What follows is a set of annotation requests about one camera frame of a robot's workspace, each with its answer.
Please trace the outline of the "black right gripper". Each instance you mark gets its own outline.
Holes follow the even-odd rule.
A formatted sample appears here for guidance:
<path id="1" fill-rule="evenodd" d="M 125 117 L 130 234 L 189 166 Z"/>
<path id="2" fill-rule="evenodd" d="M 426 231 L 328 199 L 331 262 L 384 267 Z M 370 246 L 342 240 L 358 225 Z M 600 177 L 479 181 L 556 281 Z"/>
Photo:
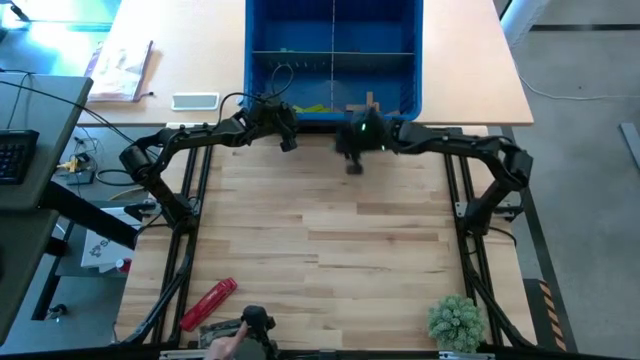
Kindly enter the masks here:
<path id="1" fill-rule="evenodd" d="M 337 128 L 334 150 L 343 154 L 346 160 L 346 173 L 348 175 L 361 175 L 363 166 L 360 154 L 370 151 L 399 152 L 398 131 L 401 126 L 399 119 L 384 119 L 384 130 L 379 135 L 356 135 L 351 128 L 352 120 Z"/>

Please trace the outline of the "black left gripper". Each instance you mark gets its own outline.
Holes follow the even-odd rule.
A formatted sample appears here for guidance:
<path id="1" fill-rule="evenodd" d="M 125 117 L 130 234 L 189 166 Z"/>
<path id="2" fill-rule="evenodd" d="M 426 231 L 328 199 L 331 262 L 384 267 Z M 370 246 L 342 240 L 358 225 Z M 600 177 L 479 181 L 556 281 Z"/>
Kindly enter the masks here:
<path id="1" fill-rule="evenodd" d="M 247 143 L 272 134 L 281 136 L 280 148 L 290 152 L 298 147 L 298 118 L 295 110 L 279 98 L 254 103 L 246 114 Z"/>

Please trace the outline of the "blue plastic bin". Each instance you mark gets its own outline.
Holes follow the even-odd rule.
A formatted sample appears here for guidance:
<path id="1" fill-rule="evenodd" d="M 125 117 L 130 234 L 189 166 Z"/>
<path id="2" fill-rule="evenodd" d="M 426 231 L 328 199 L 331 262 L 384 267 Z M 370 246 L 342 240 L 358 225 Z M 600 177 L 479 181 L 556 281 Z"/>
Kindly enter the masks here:
<path id="1" fill-rule="evenodd" d="M 247 0 L 245 8 L 244 90 L 277 94 L 290 105 L 330 108 L 330 71 L 295 71 L 290 65 L 260 66 L 254 51 L 331 52 L 332 0 Z M 422 108 L 423 0 L 336 0 L 335 52 L 413 53 L 415 65 L 403 72 L 338 72 L 335 112 L 297 113 L 307 123 L 337 123 L 362 112 L 374 93 L 386 118 L 414 120 Z M 400 115 L 387 115 L 399 110 Z"/>

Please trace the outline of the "white smartphone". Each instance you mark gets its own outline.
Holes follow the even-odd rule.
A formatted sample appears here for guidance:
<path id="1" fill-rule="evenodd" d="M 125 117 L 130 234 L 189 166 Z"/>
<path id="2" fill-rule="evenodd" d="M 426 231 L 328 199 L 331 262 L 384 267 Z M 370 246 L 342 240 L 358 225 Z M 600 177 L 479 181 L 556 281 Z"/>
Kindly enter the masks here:
<path id="1" fill-rule="evenodd" d="M 172 96 L 173 111 L 215 111 L 220 103 L 218 92 L 180 92 Z"/>

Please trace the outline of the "light wooden desk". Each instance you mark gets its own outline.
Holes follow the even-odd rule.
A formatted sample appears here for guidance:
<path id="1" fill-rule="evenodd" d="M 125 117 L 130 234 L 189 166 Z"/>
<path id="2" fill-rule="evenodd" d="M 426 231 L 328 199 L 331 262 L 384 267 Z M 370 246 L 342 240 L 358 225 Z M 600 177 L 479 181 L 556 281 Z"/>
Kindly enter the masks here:
<path id="1" fill-rule="evenodd" d="M 522 125 L 534 119 L 492 0 L 425 0 L 418 121 L 436 125 Z M 239 91 L 244 80 L 244 0 L 123 0 L 109 39 L 150 40 L 153 51 L 134 102 L 94 103 L 117 125 L 211 121 L 174 112 L 177 92 Z"/>

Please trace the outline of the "green artificial plant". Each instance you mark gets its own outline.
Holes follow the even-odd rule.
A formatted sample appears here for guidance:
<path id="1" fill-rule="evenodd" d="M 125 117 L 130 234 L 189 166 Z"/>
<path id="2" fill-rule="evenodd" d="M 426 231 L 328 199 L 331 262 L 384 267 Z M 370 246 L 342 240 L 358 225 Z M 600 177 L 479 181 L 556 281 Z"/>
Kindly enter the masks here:
<path id="1" fill-rule="evenodd" d="M 474 353 L 484 341 L 485 322 L 470 298 L 447 295 L 429 308 L 427 329 L 441 349 Z"/>

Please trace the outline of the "red plastic tool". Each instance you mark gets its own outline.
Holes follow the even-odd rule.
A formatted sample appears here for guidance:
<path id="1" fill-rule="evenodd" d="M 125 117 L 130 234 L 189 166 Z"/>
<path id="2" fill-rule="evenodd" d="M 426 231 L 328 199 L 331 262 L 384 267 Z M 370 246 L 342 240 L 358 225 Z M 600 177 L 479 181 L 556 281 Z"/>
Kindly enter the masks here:
<path id="1" fill-rule="evenodd" d="M 238 287 L 233 278 L 226 278 L 212 287 L 182 317 L 179 325 L 183 331 L 191 332 L 208 318 Z"/>

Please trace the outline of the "small black electronics box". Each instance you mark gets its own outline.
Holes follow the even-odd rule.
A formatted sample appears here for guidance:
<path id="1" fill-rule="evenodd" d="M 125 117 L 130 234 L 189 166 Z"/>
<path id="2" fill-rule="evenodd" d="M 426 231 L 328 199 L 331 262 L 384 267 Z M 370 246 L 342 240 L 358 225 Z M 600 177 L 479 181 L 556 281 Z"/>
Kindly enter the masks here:
<path id="1" fill-rule="evenodd" d="M 69 173 L 66 177 L 67 186 L 91 185 L 95 179 L 95 172 L 92 170 L 84 170 Z"/>

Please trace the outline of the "black desk support beam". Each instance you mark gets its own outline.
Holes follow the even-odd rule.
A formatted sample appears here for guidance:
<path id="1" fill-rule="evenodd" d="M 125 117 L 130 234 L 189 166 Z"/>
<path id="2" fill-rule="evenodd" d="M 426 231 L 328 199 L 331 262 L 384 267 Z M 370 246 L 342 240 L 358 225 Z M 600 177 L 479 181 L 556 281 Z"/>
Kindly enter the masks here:
<path id="1" fill-rule="evenodd" d="M 98 235 L 134 250 L 137 230 L 122 220 L 105 213 L 70 190 L 50 181 L 40 200 L 40 207 L 56 210 L 60 215 Z"/>

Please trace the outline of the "dark grey elongated tool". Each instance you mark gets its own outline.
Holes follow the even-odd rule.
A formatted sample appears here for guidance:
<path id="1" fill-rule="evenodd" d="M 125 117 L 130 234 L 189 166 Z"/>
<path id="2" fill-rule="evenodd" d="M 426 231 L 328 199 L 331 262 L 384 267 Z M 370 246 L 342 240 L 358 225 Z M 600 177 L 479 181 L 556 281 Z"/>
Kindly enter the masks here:
<path id="1" fill-rule="evenodd" d="M 237 318 L 201 326 L 198 329 L 199 348 L 208 348 L 218 338 L 235 336 L 242 323 L 243 321 Z"/>

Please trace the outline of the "person's left hand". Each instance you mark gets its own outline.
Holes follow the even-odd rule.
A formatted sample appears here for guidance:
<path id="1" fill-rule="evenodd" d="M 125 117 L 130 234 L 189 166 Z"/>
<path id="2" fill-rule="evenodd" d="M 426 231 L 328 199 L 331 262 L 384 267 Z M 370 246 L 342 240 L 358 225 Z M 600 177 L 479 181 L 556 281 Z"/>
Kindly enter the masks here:
<path id="1" fill-rule="evenodd" d="M 242 322 L 235 335 L 213 340 L 203 360 L 233 360 L 237 348 L 246 337 L 248 330 L 248 324 Z"/>

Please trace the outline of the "white mesh chair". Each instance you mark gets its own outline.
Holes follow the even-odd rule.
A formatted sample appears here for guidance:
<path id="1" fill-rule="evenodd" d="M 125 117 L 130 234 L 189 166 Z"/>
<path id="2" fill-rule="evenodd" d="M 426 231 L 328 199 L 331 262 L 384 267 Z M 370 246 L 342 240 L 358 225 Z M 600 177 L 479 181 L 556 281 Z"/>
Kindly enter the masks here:
<path id="1" fill-rule="evenodd" d="M 508 0 L 500 24 L 508 47 L 515 49 L 543 14 L 550 0 Z"/>

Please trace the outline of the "orange black hazard striped plate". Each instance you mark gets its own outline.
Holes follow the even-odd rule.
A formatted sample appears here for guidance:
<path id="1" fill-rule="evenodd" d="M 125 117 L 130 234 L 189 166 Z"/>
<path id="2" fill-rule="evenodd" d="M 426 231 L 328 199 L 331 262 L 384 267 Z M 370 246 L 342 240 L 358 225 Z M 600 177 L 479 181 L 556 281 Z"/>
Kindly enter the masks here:
<path id="1" fill-rule="evenodd" d="M 523 283 L 538 345 L 566 352 L 567 345 L 548 284 L 539 279 L 524 279 Z"/>

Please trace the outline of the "black keyboard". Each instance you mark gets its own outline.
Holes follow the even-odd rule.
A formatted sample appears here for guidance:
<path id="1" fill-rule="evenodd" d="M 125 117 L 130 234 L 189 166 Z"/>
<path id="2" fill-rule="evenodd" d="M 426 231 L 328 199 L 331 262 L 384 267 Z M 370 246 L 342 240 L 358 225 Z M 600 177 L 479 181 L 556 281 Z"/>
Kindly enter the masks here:
<path id="1" fill-rule="evenodd" d="M 38 138 L 34 130 L 0 130 L 0 185 L 23 183 Z"/>

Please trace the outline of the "grey metal floor bar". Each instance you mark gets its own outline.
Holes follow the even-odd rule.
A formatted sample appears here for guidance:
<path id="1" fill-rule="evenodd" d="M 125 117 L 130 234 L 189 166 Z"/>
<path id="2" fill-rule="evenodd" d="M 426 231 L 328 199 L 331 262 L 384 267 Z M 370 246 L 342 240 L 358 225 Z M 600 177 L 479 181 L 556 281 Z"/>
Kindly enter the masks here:
<path id="1" fill-rule="evenodd" d="M 640 134 L 633 123 L 621 123 L 619 129 L 636 167 L 640 170 Z"/>

